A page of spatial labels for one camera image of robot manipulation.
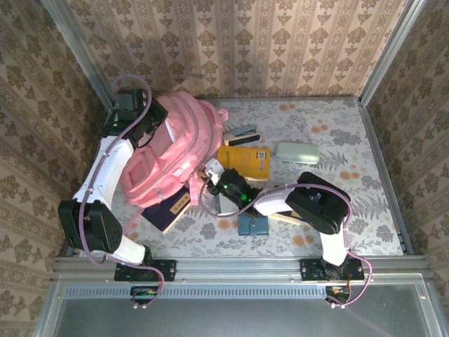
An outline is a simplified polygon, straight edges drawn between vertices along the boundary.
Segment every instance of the small blue box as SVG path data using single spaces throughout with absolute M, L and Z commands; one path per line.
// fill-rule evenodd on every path
M 268 235 L 268 218 L 255 218 L 246 213 L 239 214 L 239 235 L 251 235 L 256 237 L 258 235 Z

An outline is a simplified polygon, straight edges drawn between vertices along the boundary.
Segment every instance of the mint green case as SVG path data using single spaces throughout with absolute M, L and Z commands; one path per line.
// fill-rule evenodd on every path
M 280 160 L 313 165 L 320 160 L 320 149 L 315 144 L 279 142 L 273 155 Z

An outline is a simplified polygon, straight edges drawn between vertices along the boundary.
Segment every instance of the white floral mat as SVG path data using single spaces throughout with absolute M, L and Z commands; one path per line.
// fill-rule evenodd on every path
M 294 183 L 304 171 L 346 191 L 355 216 L 349 227 L 349 244 L 367 256 L 402 255 L 370 144 L 355 100 L 215 101 L 229 110 L 225 130 L 256 124 L 262 136 L 248 146 L 274 151 L 276 142 L 313 143 L 320 147 L 317 165 L 280 161 L 272 157 L 268 187 Z M 208 196 L 208 205 L 213 200 Z M 118 186 L 112 213 L 124 225 L 135 213 Z M 240 237 L 236 217 L 218 220 L 200 207 L 191 206 L 167 234 L 140 217 L 128 236 L 147 244 L 155 256 L 319 256 L 318 232 L 307 224 L 292 225 L 269 220 L 269 235 Z

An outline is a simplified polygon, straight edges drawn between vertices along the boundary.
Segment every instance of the metal vent grille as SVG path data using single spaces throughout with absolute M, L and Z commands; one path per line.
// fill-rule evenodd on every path
M 68 286 L 65 299 L 130 298 L 131 285 L 124 286 Z M 179 286 L 167 285 L 159 298 L 166 299 L 280 299 L 325 298 L 325 286 Z

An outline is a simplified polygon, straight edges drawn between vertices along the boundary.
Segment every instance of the backpack strap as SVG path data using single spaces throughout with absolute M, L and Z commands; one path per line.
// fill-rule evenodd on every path
M 189 178 L 189 189 L 190 189 L 190 203 L 194 206 L 198 205 L 198 181 L 200 177 L 195 171 Z
M 220 115 L 220 119 L 222 120 L 222 123 L 225 123 L 227 121 L 227 119 L 229 118 L 229 112 L 226 109 L 218 110 L 218 114 Z

